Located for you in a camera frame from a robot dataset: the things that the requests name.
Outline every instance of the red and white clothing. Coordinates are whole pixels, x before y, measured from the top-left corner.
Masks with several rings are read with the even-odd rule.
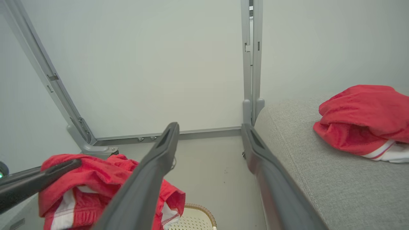
[[[390,86],[357,85],[319,106],[314,130],[332,147],[393,163],[409,162],[409,97]]]
[[[50,157],[41,170],[79,158],[79,168],[64,174],[38,195],[39,214],[45,217],[44,230],[90,229],[138,166],[138,162],[121,154],[107,160],[62,154]],[[185,193],[163,180],[152,229],[167,229],[178,221],[184,204]]]

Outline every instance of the gray fabric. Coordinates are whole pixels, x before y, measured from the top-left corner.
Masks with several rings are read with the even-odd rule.
[[[328,227],[409,229],[409,164],[333,149],[312,129],[323,96],[265,107],[255,128]]]

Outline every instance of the gray sofa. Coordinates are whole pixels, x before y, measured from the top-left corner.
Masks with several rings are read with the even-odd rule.
[[[255,129],[328,227],[409,229],[409,164],[338,151],[312,129],[330,96],[265,107]]]

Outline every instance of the metal frame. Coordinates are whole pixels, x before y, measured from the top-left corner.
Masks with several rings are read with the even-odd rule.
[[[254,0],[253,5],[253,85],[252,85],[252,125],[261,109],[264,99],[260,98],[261,50],[263,38],[263,0]]]
[[[249,0],[241,0],[241,34],[243,49],[243,78],[244,78],[244,101],[243,101],[243,123],[251,123],[252,96],[250,76],[250,10]]]
[[[37,35],[21,1],[4,0],[4,5],[5,17],[8,24],[30,60],[30,63],[40,77],[40,80],[69,124],[67,129],[70,129],[70,134],[73,135],[74,132],[72,131],[72,127],[75,127],[77,133],[82,137],[82,139],[80,139],[77,135],[73,136],[77,145],[83,153],[111,152],[112,148],[109,147],[92,146],[97,140],[93,136],[85,120],[80,116],[61,79],[58,77],[57,71],[41,44],[39,36]]]

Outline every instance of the wicker basket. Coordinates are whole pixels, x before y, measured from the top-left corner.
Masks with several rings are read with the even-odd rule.
[[[182,217],[169,230],[217,230],[213,215],[205,207],[185,204]]]

